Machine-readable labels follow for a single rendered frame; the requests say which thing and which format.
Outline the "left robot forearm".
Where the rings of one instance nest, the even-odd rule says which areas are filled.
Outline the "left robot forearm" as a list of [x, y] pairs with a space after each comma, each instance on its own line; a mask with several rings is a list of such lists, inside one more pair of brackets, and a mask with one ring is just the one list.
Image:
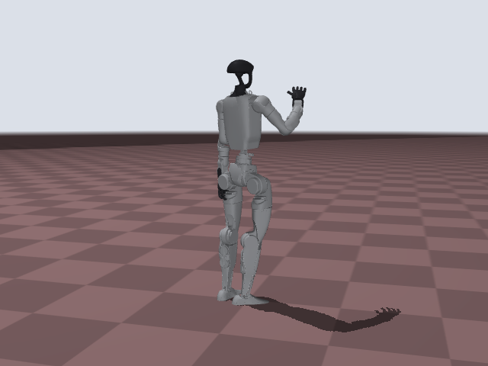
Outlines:
[[223, 173], [228, 172], [228, 166], [230, 163], [229, 162], [230, 148], [228, 146], [225, 146], [224, 144], [221, 144], [220, 141], [218, 140], [217, 151], [219, 151], [217, 164], [218, 164], [218, 168], [221, 168], [221, 175], [222, 175]]

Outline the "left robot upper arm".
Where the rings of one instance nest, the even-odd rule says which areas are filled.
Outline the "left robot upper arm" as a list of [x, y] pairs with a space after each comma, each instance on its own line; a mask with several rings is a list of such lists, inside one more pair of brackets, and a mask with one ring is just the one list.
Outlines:
[[219, 129], [219, 141], [221, 144], [229, 145], [226, 139], [225, 134], [225, 127], [224, 127], [224, 119], [223, 119], [223, 101], [219, 100], [216, 105], [217, 113], [218, 113], [218, 129]]

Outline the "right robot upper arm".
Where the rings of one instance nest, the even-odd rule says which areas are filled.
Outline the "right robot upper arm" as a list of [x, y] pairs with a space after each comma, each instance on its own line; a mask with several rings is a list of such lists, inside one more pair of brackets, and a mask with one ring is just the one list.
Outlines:
[[288, 130], [285, 127], [285, 120], [282, 119], [280, 113], [273, 107], [268, 97], [264, 95], [253, 96], [249, 99], [252, 109], [263, 114], [267, 119], [279, 130], [283, 136], [289, 135], [294, 130]]

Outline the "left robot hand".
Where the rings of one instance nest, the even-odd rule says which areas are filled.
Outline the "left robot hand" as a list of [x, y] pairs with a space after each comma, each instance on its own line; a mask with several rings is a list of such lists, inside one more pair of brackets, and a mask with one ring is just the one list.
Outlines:
[[[221, 168], [218, 168], [218, 170], [217, 170], [217, 176], [218, 176], [218, 178], [219, 178], [219, 176], [220, 176], [220, 175], [221, 175]], [[220, 199], [227, 200], [227, 199], [224, 197], [224, 196], [225, 196], [224, 194], [225, 194], [225, 193], [226, 193], [226, 191], [228, 191], [228, 190], [223, 190], [223, 189], [221, 189], [219, 185], [218, 185], [217, 187], [218, 187], [218, 195], [219, 195], [219, 198], [220, 198]]]

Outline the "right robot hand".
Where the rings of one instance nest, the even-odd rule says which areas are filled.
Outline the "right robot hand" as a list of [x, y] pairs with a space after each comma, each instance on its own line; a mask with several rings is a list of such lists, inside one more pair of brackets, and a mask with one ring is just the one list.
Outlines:
[[302, 108], [303, 108], [303, 98], [305, 96], [305, 92], [307, 89], [304, 88], [302, 91], [302, 88], [303, 87], [300, 87], [299, 90], [299, 87], [297, 86], [297, 89], [295, 90], [295, 87], [293, 87], [292, 88], [293, 94], [290, 91], [287, 91], [287, 93], [290, 94], [293, 98], [292, 107], [294, 106], [294, 100], [302, 100]]

